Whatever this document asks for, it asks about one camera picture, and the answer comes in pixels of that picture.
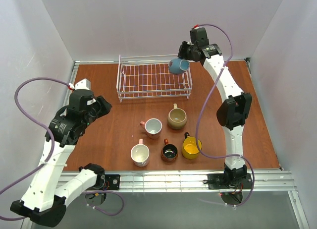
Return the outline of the blue floral mug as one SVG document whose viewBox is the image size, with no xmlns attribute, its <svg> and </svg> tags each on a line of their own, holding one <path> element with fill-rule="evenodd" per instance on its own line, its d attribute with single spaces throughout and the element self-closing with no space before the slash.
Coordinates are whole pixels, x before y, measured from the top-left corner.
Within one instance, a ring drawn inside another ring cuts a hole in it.
<svg viewBox="0 0 317 229">
<path fill-rule="evenodd" d="M 183 74 L 187 72 L 190 68 L 190 63 L 181 58 L 172 59 L 168 64 L 169 72 L 172 74 Z"/>
</svg>

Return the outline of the pink floral mug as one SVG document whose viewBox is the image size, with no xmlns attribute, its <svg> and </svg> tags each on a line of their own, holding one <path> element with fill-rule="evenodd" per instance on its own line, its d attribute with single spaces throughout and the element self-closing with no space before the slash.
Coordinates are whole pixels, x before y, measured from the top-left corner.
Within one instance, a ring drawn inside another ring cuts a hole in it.
<svg viewBox="0 0 317 229">
<path fill-rule="evenodd" d="M 162 122 L 157 118 L 151 118 L 146 122 L 141 121 L 140 126 L 146 131 L 146 134 L 151 139 L 159 138 L 159 135 L 162 130 Z"/>
</svg>

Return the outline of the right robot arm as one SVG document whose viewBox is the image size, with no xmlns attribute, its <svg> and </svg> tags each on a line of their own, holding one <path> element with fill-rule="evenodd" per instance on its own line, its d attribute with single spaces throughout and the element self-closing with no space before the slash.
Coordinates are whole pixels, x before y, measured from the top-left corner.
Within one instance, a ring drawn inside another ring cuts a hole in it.
<svg viewBox="0 0 317 229">
<path fill-rule="evenodd" d="M 218 89 L 222 100 L 216 112 L 226 145 L 224 173 L 220 182 L 230 186 L 240 185 L 247 177 L 246 160 L 243 157 L 243 130 L 252 96 L 235 82 L 218 45 L 209 43 L 204 24 L 198 24 L 190 30 L 190 39 L 189 42 L 182 42 L 178 57 L 200 62 L 214 81 L 212 89 Z"/>
</svg>

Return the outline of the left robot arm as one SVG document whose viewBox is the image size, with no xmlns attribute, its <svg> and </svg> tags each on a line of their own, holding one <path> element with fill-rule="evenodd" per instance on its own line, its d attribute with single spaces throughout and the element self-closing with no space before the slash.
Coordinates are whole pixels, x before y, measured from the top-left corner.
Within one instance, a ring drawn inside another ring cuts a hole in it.
<svg viewBox="0 0 317 229">
<path fill-rule="evenodd" d="M 11 211 L 53 228 L 60 223 L 69 204 L 82 192 L 103 187 L 105 170 L 92 163 L 80 167 L 79 174 L 63 186 L 58 187 L 57 183 L 86 128 L 108 114 L 111 108 L 103 96 L 95 97 L 90 90 L 79 89 L 71 93 L 69 104 L 56 112 L 48 126 L 40 169 L 22 198 L 12 202 Z"/>
</svg>

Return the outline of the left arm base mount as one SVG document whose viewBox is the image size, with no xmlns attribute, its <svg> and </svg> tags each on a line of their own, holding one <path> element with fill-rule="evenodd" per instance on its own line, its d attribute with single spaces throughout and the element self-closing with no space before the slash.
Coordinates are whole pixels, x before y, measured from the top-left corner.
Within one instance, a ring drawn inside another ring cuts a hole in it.
<svg viewBox="0 0 317 229">
<path fill-rule="evenodd" d="M 99 186 L 93 186 L 88 188 L 88 191 L 101 191 L 101 190 L 118 190 L 120 188 L 119 174 L 106 174 L 102 178 L 102 182 Z M 85 200 L 87 204 L 92 206 L 99 206 L 106 200 L 107 195 L 105 193 L 85 194 Z"/>
</svg>

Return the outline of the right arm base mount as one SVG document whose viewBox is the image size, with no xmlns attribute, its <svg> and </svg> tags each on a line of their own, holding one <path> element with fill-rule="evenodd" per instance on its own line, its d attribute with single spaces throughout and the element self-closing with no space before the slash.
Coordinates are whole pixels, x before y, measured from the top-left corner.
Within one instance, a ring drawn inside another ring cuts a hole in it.
<svg viewBox="0 0 317 229">
<path fill-rule="evenodd" d="M 222 173 L 211 173 L 207 175 L 207 179 L 203 180 L 203 184 L 208 186 L 210 190 L 220 190 L 220 197 L 225 204 L 239 205 L 243 201 L 243 189 L 251 189 L 253 179 L 249 173 L 246 178 L 229 183 Z"/>
</svg>

